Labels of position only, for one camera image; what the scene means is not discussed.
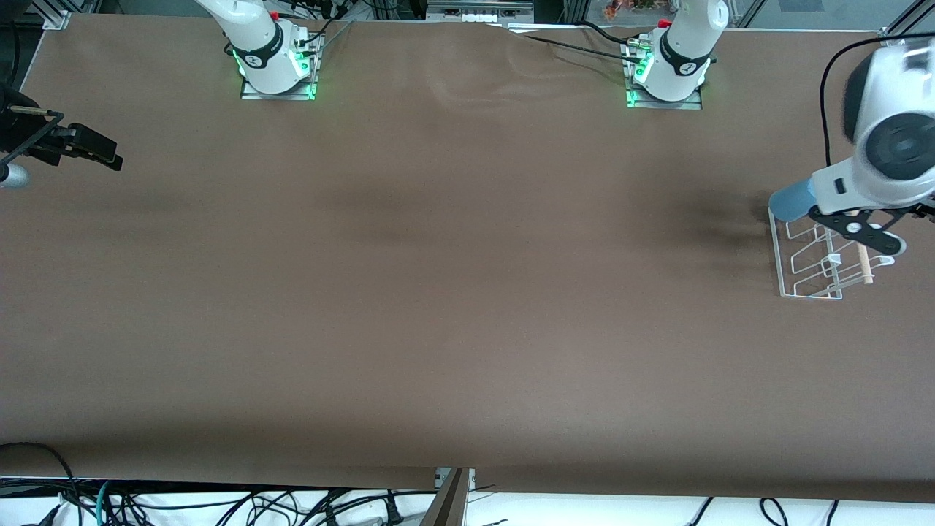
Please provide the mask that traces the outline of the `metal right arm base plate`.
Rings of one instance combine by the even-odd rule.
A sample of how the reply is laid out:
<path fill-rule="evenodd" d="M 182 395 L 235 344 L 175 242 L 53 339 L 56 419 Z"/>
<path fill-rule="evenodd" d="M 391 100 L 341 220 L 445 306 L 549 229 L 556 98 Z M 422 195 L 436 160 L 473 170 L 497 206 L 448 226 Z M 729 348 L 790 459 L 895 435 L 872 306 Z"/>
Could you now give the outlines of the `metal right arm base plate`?
<path fill-rule="evenodd" d="M 311 101 L 316 99 L 323 37 L 285 39 L 278 29 L 274 39 L 256 50 L 234 49 L 243 76 L 243 99 Z"/>

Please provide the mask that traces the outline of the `blue plastic cup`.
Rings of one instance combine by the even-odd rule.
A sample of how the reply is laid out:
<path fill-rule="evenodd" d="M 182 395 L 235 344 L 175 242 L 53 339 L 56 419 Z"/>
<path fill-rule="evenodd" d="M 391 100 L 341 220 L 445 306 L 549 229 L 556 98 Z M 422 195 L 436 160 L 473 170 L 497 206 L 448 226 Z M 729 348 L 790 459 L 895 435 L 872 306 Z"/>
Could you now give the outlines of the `blue plastic cup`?
<path fill-rule="evenodd" d="M 814 186 L 811 179 L 801 180 L 774 192 L 768 200 L 768 210 L 778 221 L 797 222 L 808 216 L 816 206 Z"/>

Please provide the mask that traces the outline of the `white connector strip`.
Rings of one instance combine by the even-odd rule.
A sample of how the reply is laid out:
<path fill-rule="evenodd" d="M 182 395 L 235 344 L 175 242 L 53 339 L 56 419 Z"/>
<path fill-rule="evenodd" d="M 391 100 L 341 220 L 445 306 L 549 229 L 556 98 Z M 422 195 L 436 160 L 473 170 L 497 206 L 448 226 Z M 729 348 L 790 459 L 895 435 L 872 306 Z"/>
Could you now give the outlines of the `white connector strip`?
<path fill-rule="evenodd" d="M 425 0 L 425 20 L 488 23 L 534 23 L 532 0 Z"/>

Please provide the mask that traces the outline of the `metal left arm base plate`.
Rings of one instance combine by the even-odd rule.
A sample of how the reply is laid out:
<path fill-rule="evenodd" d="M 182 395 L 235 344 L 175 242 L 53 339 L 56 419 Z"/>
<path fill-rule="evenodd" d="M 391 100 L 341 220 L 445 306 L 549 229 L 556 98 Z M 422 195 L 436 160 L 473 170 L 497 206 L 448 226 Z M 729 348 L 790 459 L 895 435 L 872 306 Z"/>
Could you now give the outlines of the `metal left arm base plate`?
<path fill-rule="evenodd" d="M 619 47 L 629 109 L 702 109 L 701 86 L 711 60 L 674 66 L 657 56 L 650 41 L 629 39 Z"/>

